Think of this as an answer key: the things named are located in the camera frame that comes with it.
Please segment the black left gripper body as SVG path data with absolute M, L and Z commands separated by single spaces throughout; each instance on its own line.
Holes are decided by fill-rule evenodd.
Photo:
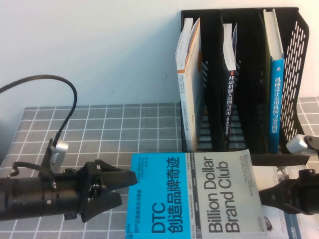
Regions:
M 101 163 L 101 160 L 87 162 L 76 172 L 76 209 L 65 214 L 66 220 L 76 219 L 78 215 L 82 220 L 90 220 L 101 213 L 98 204 L 93 204 L 102 187 Z

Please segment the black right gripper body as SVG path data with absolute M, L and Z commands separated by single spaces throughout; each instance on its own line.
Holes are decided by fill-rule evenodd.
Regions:
M 314 215 L 319 213 L 319 174 L 314 169 L 299 171 L 293 190 L 293 202 L 299 213 Z

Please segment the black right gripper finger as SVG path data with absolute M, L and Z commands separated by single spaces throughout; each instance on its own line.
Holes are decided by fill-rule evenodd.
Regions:
M 261 204 L 269 207 L 280 209 L 288 214 L 297 214 L 297 210 L 285 203 L 282 199 L 273 196 L 261 196 Z
M 261 197 L 297 197 L 298 179 L 286 179 L 277 185 L 259 191 Z

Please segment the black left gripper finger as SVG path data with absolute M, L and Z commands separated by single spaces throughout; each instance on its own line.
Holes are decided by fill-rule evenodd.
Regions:
M 127 188 L 138 182 L 135 172 L 130 170 L 117 168 L 106 163 L 101 165 L 101 170 L 101 184 L 108 191 Z
M 88 222 L 95 216 L 122 205 L 120 193 L 108 193 L 88 202 L 81 213 L 82 222 Z

